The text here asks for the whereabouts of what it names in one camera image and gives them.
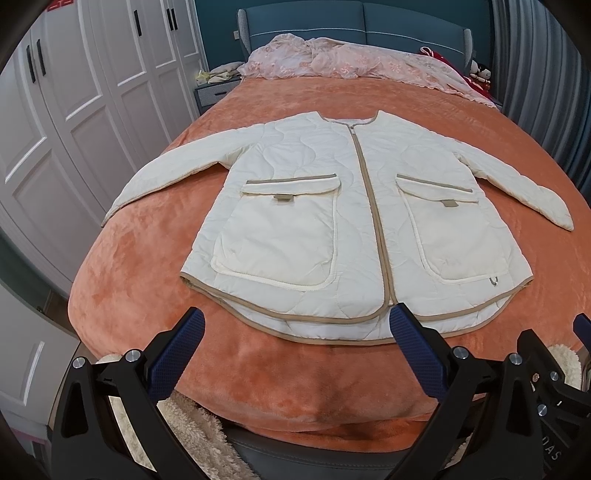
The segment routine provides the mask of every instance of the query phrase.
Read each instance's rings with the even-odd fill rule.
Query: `pocket flap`
[[[332,192],[339,187],[340,180],[334,173],[294,179],[248,180],[241,192],[255,195],[302,195]]]
[[[414,195],[424,200],[439,202],[455,200],[456,202],[477,203],[478,198],[472,189],[456,187],[447,183],[436,183],[428,180],[414,179],[404,175],[396,175],[396,185],[404,193]]]

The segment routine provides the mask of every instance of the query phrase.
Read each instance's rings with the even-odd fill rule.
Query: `wardrobe door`
[[[88,1],[42,13],[31,35],[51,119],[82,178],[108,210],[142,164],[107,87]]]
[[[162,99],[171,139],[179,136],[196,118],[194,97],[187,92],[183,68],[174,46],[174,21],[165,0],[131,0],[144,31],[139,44],[147,67],[154,75],[157,96]]]
[[[113,102],[143,166],[172,141],[155,77],[140,47],[148,26],[140,23],[140,11],[129,0],[91,0],[88,7]]]
[[[61,143],[39,87],[36,47],[25,36],[0,74],[0,226],[61,291],[105,215]]]
[[[197,87],[195,77],[199,70],[206,70],[202,55],[203,44],[197,23],[197,11],[193,0],[168,0],[174,20],[174,39],[177,54],[183,68],[183,76],[190,98]]]
[[[12,295],[2,281],[0,305],[0,409],[47,425],[80,340]]]

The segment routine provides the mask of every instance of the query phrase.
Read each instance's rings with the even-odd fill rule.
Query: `jacket sleeve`
[[[157,192],[216,163],[226,168],[261,139],[263,124],[227,130],[195,140],[160,155],[143,166],[123,188],[102,226],[131,202]]]
[[[475,177],[488,180],[559,227],[574,230],[569,209],[555,192],[537,185],[510,165],[476,147],[453,138],[446,138],[446,141],[456,158],[468,166]]]

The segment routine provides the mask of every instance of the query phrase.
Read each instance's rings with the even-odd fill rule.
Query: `black seat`
[[[355,453],[279,442],[224,425],[228,441],[262,480],[384,480],[407,450]]]

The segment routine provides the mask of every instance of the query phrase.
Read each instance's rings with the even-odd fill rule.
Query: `beige trim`
[[[381,110],[378,110],[377,112],[375,112],[375,115],[368,122],[362,122],[360,124],[353,124],[353,125],[346,124],[345,122],[339,122],[337,120],[328,120],[327,118],[324,118],[324,116],[320,112],[316,112],[316,113],[318,114],[318,116],[322,120],[324,120],[325,122],[328,122],[330,124],[339,124],[339,125],[344,125],[349,128],[354,128],[358,125],[369,125],[370,123],[374,122],[377,119],[380,112],[381,112]]]
[[[401,179],[404,179],[404,180],[411,180],[411,181],[416,181],[418,183],[426,183],[427,185],[437,185],[438,187],[445,187],[445,188],[448,188],[448,189],[461,190],[463,192],[474,193],[474,191],[472,189],[465,189],[463,187],[457,187],[455,185],[449,185],[448,183],[437,183],[436,181],[416,179],[414,177],[408,177],[408,176],[402,175],[400,173],[398,173],[396,176],[399,177],[399,178],[401,178]]]
[[[420,320],[421,322],[434,322],[435,320],[446,320],[448,318],[459,317],[460,315],[468,315],[469,313],[474,313],[474,312],[477,312],[478,310],[482,310],[484,307],[488,307],[491,303],[494,303],[497,300],[504,299],[507,295],[510,295],[511,298],[513,298],[517,294],[517,292],[519,292],[521,289],[526,287],[527,284],[529,282],[531,282],[533,279],[534,279],[534,277],[526,278],[523,282],[521,282],[519,285],[517,285],[512,290],[500,293],[496,297],[494,297],[484,303],[481,303],[480,305],[478,305],[476,307],[472,307],[471,309],[461,310],[459,312],[453,312],[453,313],[442,313],[441,315],[432,315],[432,316],[428,316],[428,317],[425,317],[422,315],[415,315],[415,317],[418,320]]]
[[[254,183],[286,183],[288,181],[298,181],[298,180],[321,180],[321,179],[333,179],[336,177],[336,173],[331,175],[316,175],[314,177],[297,177],[294,179],[275,179],[275,180],[247,180],[247,185],[252,185]]]
[[[183,280],[187,283],[187,285],[189,287],[193,288],[193,285],[186,278],[184,278]],[[343,345],[343,346],[373,346],[373,345],[387,345],[389,343],[396,343],[396,340],[394,338],[382,338],[382,339],[378,339],[378,340],[325,340],[325,339],[320,339],[320,338],[303,338],[303,337],[298,337],[295,335],[288,335],[287,333],[276,332],[275,330],[267,328],[263,325],[259,325],[258,323],[247,319],[242,313],[239,313],[236,309],[234,309],[232,306],[228,305],[222,299],[213,297],[212,295],[210,295],[207,292],[201,292],[201,293],[203,293],[208,299],[213,300],[220,307],[223,307],[224,309],[229,311],[238,320],[246,323],[249,327],[252,327],[252,328],[259,330],[261,332],[264,332],[264,333],[268,333],[269,335],[273,335],[273,336],[275,336],[277,338],[281,338],[283,340],[289,340],[290,342],[305,343],[307,345]],[[516,294],[513,294],[511,296],[511,298],[509,298],[509,300],[507,300],[507,302],[505,302],[505,304],[486,321],[479,323],[475,327],[467,328],[464,330],[457,330],[456,332],[442,333],[441,336],[444,338],[451,338],[451,337],[455,337],[455,336],[459,336],[459,335],[464,335],[465,333],[472,333],[478,329],[481,329],[482,327],[484,327],[484,326],[488,325],[490,322],[492,322],[497,317],[497,315],[499,315],[503,310],[505,310],[505,307],[507,305],[509,305],[509,302],[513,299],[513,297],[515,295]]]
[[[384,283],[384,304],[396,304],[396,296],[394,294],[394,281],[392,279],[392,268],[390,266],[390,260],[388,258],[388,249],[386,248],[386,239],[384,238],[384,229],[382,227],[382,221],[379,217],[378,202],[375,199],[374,188],[369,178],[369,172],[367,164],[365,163],[365,157],[361,150],[361,145],[357,138],[357,134],[354,132],[353,127],[349,127],[351,138],[353,138],[353,144],[355,145],[355,151],[357,152],[357,158],[359,160],[359,168],[361,169],[361,176],[363,183],[365,184],[365,190],[368,195],[369,207],[371,210],[372,219],[374,221],[374,230],[376,243],[378,246],[379,264],[382,270],[382,281]]]
[[[221,298],[230,301],[234,301],[243,305],[255,312],[262,313],[263,315],[268,315],[269,317],[273,317],[280,320],[293,320],[296,322],[312,322],[312,323],[341,323],[341,324],[348,324],[348,323],[360,323],[365,322],[366,320],[371,320],[376,318],[377,316],[383,314],[388,309],[388,304],[382,305],[378,310],[369,315],[365,315],[363,317],[356,317],[352,319],[342,319],[342,318],[331,318],[331,317],[313,317],[310,315],[292,315],[288,313],[279,313],[273,312],[273,310],[268,310],[263,307],[259,307],[255,303],[252,303],[248,300],[240,299],[239,297],[235,297],[234,295],[230,295],[229,293],[225,293],[224,291],[218,290],[216,288],[210,287],[209,285],[203,283],[202,281],[196,279],[194,276],[186,273],[181,272],[181,278],[187,281],[187,284],[210,298]]]

